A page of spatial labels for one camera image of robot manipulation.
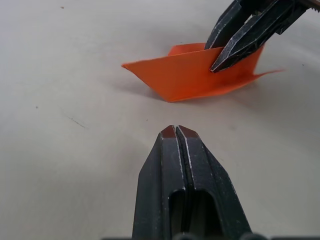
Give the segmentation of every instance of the metal jaw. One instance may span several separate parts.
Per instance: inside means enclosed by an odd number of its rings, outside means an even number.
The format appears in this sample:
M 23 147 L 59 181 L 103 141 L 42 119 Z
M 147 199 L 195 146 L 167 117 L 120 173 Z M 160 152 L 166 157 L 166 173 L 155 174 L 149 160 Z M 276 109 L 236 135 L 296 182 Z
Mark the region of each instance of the metal jaw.
M 306 2 L 234 0 L 205 45 L 205 49 L 224 47 L 210 70 L 219 72 L 232 67 L 257 51 L 274 33 L 281 35 L 310 8 Z
M 227 172 L 198 134 L 169 126 L 139 174 L 132 238 L 179 233 L 239 240 L 251 229 Z

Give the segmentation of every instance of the orange paper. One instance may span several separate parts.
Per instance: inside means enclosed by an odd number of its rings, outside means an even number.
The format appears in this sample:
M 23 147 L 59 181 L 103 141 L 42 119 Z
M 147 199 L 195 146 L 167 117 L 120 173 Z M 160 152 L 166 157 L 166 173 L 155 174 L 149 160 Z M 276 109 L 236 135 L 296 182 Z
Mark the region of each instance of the orange paper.
M 167 102 L 226 94 L 266 74 L 254 74 L 263 48 L 218 73 L 209 69 L 222 48 L 204 48 L 204 43 L 176 45 L 168 56 L 125 63 L 122 67 Z

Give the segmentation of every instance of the folded orange paper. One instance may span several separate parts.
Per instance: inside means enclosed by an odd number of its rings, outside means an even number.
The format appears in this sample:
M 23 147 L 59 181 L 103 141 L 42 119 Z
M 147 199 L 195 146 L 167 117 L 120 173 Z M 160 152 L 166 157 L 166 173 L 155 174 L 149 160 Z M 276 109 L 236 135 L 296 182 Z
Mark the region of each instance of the folded orange paper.
M 168 56 L 124 63 L 167 102 L 222 95 L 241 88 L 267 74 L 254 74 L 262 48 L 236 65 L 210 72 L 222 48 L 204 50 L 204 43 L 176 45 Z

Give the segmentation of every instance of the scratch mark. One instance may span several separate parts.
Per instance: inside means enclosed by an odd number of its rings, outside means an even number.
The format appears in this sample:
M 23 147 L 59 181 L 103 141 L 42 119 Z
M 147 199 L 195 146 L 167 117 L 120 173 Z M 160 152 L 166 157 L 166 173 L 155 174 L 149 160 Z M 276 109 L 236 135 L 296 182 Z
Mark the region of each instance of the scratch mark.
M 78 124 L 79 126 L 83 127 L 84 129 L 86 128 L 85 126 L 83 126 L 81 123 L 77 122 L 76 120 L 74 120 L 72 117 L 68 116 L 68 119 L 70 119 L 71 121 L 75 122 L 76 124 Z

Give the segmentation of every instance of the white table surface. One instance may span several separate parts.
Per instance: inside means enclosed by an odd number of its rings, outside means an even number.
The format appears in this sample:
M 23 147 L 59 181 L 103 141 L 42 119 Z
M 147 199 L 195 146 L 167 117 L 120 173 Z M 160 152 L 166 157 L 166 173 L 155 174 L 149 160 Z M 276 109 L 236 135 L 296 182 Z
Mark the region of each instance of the white table surface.
M 284 72 L 225 96 L 167 103 L 121 68 L 205 42 L 230 2 L 0 2 L 1 240 L 130 236 L 171 124 L 199 133 L 255 232 L 320 235 L 319 14 L 267 43 L 256 71 Z

